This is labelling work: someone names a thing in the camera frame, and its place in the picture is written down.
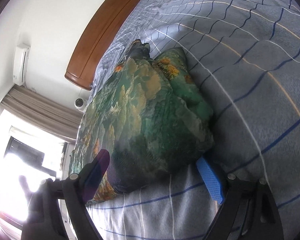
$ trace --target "beige curtain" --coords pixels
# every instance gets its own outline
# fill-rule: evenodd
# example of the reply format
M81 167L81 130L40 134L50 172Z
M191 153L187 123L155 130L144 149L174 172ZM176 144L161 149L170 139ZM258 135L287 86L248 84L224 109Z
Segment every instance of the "beige curtain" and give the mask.
M69 143L74 143L82 113L14 85L1 101L7 111Z

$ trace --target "wall-mounted air conditioner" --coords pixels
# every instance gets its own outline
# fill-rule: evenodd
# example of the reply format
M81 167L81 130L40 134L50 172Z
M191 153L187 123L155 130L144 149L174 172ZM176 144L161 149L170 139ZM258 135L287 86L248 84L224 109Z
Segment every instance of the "wall-mounted air conditioner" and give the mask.
M26 71L28 65L30 47L20 44L16 47L13 61L13 82L21 86L26 81Z

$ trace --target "window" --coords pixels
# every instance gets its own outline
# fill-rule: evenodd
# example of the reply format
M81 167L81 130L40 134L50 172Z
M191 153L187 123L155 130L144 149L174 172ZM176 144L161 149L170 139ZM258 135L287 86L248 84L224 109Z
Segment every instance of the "window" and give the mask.
M0 116L0 218L18 228L27 218L27 200L19 183L26 177L37 191L43 179L61 178L65 142L4 110Z

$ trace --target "sunlight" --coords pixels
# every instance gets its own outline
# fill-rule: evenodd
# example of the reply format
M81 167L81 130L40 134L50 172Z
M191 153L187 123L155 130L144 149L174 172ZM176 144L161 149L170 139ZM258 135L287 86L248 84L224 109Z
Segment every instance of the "sunlight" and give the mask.
M18 177L27 178L32 192L38 190L40 181L50 177L25 164L18 156L7 154L3 158L10 136L45 153L42 166L57 172L61 176L60 160L64 141L30 125L4 110L0 115L0 211L10 216L25 220L28 206Z

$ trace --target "blue plaid bed sheet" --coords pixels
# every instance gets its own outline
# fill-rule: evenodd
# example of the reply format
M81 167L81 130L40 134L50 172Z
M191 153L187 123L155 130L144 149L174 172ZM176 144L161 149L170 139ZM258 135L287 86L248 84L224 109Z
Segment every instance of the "blue plaid bed sheet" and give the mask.
M266 177L285 239L300 231L300 8L294 0L141 0L95 73L90 100L133 40L151 57L181 46L215 116L212 156L241 179ZM199 239L218 206L194 165L88 208L104 239ZM240 220L230 239L236 239Z

